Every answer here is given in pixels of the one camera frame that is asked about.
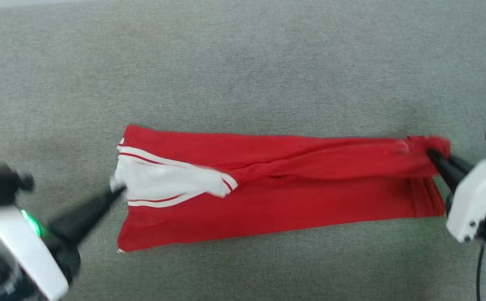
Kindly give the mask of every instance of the red garment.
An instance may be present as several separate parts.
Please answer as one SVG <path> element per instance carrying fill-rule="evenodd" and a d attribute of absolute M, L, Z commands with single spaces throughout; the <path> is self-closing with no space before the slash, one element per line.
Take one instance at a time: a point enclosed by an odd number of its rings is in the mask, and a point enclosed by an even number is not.
<path fill-rule="evenodd" d="M 161 132 L 130 125 L 124 146 L 208 166 L 238 187 L 165 208 L 128 206 L 118 245 L 134 251 L 175 242 L 445 212 L 425 152 L 449 156 L 444 138 L 311 138 Z"/>

